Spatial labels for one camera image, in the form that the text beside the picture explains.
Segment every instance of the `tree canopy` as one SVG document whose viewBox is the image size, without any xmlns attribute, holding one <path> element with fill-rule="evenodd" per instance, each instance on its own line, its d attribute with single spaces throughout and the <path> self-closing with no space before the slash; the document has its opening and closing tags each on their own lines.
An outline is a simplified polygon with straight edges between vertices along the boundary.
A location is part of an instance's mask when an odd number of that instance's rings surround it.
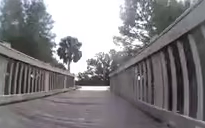
<svg viewBox="0 0 205 128">
<path fill-rule="evenodd" d="M 82 43 L 75 37 L 68 36 L 61 39 L 57 54 L 60 59 L 63 60 L 63 63 L 68 65 L 68 70 L 70 70 L 72 61 L 76 63 L 82 57 L 82 52 L 80 51 L 81 46 Z"/>
<path fill-rule="evenodd" d="M 43 0 L 2 0 L 0 40 L 36 59 L 52 62 L 53 20 Z"/>
<path fill-rule="evenodd" d="M 128 51 L 140 49 L 189 6 L 187 0 L 125 0 L 120 12 L 123 21 L 123 25 L 119 27 L 121 36 L 115 36 L 114 43 Z"/>
</svg>

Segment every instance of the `palm tree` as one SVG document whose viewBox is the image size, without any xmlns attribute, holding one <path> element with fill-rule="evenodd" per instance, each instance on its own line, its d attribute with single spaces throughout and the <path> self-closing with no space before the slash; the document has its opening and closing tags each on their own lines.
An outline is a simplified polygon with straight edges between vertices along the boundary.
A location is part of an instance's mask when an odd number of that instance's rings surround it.
<svg viewBox="0 0 205 128">
<path fill-rule="evenodd" d="M 60 59 L 63 60 L 63 63 L 68 65 L 69 71 L 71 62 L 76 63 L 82 57 L 82 52 L 80 51 L 81 46 L 82 43 L 79 42 L 77 38 L 71 36 L 62 38 L 59 43 L 57 54 Z"/>
</svg>

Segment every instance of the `wooden plank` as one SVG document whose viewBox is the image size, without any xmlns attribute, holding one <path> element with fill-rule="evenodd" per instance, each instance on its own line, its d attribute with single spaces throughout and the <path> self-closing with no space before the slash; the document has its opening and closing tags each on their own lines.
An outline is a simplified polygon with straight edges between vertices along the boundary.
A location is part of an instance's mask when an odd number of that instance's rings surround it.
<svg viewBox="0 0 205 128">
<path fill-rule="evenodd" d="M 31 72 L 32 72 L 31 70 L 32 70 L 32 67 L 31 67 L 31 66 L 28 66 L 28 70 L 29 70 L 29 71 L 28 71 L 28 76 L 27 76 L 27 77 L 28 77 L 28 85 L 27 85 L 27 88 L 28 88 L 28 89 L 27 89 L 27 93 L 31 93 L 31 91 L 32 91 L 32 90 L 31 90 L 31 79 L 32 79 L 32 78 L 31 78 Z"/>
<path fill-rule="evenodd" d="M 143 88 L 142 88 L 142 65 L 139 63 L 139 76 L 140 76 L 140 81 L 139 81 L 139 88 L 140 88 L 140 100 L 143 101 Z"/>
<path fill-rule="evenodd" d="M 14 76 L 14 86 L 13 86 L 13 94 L 16 94 L 17 90 L 17 77 L 18 77 L 18 71 L 19 71 L 19 64 L 20 62 L 16 62 L 16 69 L 15 69 L 15 76 Z"/>
<path fill-rule="evenodd" d="M 168 104 L 169 104 L 169 98 L 168 98 L 168 75 L 167 75 L 167 67 L 166 67 L 166 61 L 165 61 L 165 55 L 163 52 L 160 53 L 160 58 L 161 58 L 161 66 L 162 66 L 162 76 L 163 76 L 163 92 L 164 92 L 164 97 L 163 97 L 163 102 L 164 102 L 164 108 L 168 110 Z"/>
<path fill-rule="evenodd" d="M 146 85 L 146 80 L 147 80 L 147 76 L 146 76 L 146 64 L 145 64 L 145 60 L 142 62 L 142 68 L 143 68 L 143 86 L 144 86 L 144 101 L 147 101 L 147 85 Z"/>
<path fill-rule="evenodd" d="M 26 89 L 27 89 L 27 77 L 28 77 L 27 71 L 28 71 L 28 66 L 25 65 L 25 69 L 24 69 L 23 93 L 27 93 L 27 92 L 28 92 L 28 90 L 26 90 Z"/>
<path fill-rule="evenodd" d="M 151 85 L 151 69 L 149 59 L 146 60 L 147 73 L 148 73 L 148 103 L 152 102 L 152 85 Z"/>
<path fill-rule="evenodd" d="M 195 45 L 195 40 L 191 34 L 188 35 L 189 44 L 192 50 L 193 59 L 195 62 L 196 69 L 196 80 L 198 84 L 198 110 L 197 110 L 197 119 L 203 119 L 203 78 L 202 78 L 202 70 L 200 64 L 200 58 L 198 55 L 197 47 Z"/>
<path fill-rule="evenodd" d="M 171 67 L 171 78 L 172 78 L 172 98 L 173 98 L 173 112 L 177 112 L 177 76 L 176 76 L 176 65 L 174 61 L 173 50 L 168 47 L 168 54 L 170 57 L 170 67 Z"/>
<path fill-rule="evenodd" d="M 12 79 L 13 79 L 13 68 L 14 68 L 14 61 L 11 62 L 11 66 L 9 69 L 9 85 L 8 85 L 8 95 L 12 94 Z"/>
<path fill-rule="evenodd" d="M 19 92 L 18 92 L 18 94 L 21 94 L 21 88 L 22 88 L 22 81 L 23 81 L 23 79 L 22 79 L 22 75 L 23 75 L 23 64 L 22 63 L 20 63 L 20 74 L 19 74 L 19 85 L 18 85 L 18 89 L 19 89 Z"/>
<path fill-rule="evenodd" d="M 36 68 L 35 77 L 34 77 L 34 92 L 38 92 L 38 80 L 39 80 L 39 69 Z"/>
<path fill-rule="evenodd" d="M 189 115 L 189 79 L 187 61 L 184 53 L 182 42 L 177 42 L 177 48 L 179 51 L 179 57 L 181 61 L 181 69 L 183 72 L 183 83 L 184 83 L 184 115 Z"/>
<path fill-rule="evenodd" d="M 34 85 L 34 79 L 35 79 L 35 72 L 36 69 L 32 68 L 32 72 L 31 72 L 31 93 L 35 91 L 35 85 Z"/>
<path fill-rule="evenodd" d="M 160 62 L 160 53 L 152 56 L 153 70 L 154 70 L 154 99 L 155 105 L 163 108 L 163 76 L 162 66 Z"/>
<path fill-rule="evenodd" d="M 41 80 L 42 80 L 42 71 L 41 71 L 41 69 L 39 69 L 39 77 L 38 77 L 38 92 L 41 92 L 41 90 L 42 90 L 42 86 L 41 86 Z"/>
</svg>

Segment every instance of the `distant trees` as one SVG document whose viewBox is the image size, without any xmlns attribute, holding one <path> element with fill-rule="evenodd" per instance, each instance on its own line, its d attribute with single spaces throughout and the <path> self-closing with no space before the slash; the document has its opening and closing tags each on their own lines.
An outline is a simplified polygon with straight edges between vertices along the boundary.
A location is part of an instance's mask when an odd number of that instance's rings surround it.
<svg viewBox="0 0 205 128">
<path fill-rule="evenodd" d="M 109 85 L 109 74 L 117 68 L 118 54 L 114 49 L 109 53 L 99 52 L 94 58 L 88 59 L 87 70 L 79 73 L 77 84 Z"/>
<path fill-rule="evenodd" d="M 61 39 L 57 54 L 63 60 L 63 63 L 68 65 L 68 70 L 70 70 L 72 62 L 77 62 L 82 57 L 81 46 L 82 43 L 75 37 L 68 36 Z"/>
</svg>

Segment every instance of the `sky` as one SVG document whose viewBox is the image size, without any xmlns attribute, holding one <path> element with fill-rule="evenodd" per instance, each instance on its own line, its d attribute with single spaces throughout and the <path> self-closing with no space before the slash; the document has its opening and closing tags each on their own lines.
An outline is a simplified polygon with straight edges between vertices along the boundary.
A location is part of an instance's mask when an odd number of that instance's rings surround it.
<svg viewBox="0 0 205 128">
<path fill-rule="evenodd" d="M 45 0 L 52 15 L 55 42 L 66 36 L 77 37 L 82 42 L 83 56 L 71 64 L 71 72 L 86 70 L 86 60 L 98 52 L 115 48 L 113 36 L 118 35 L 120 5 L 123 0 Z"/>
</svg>

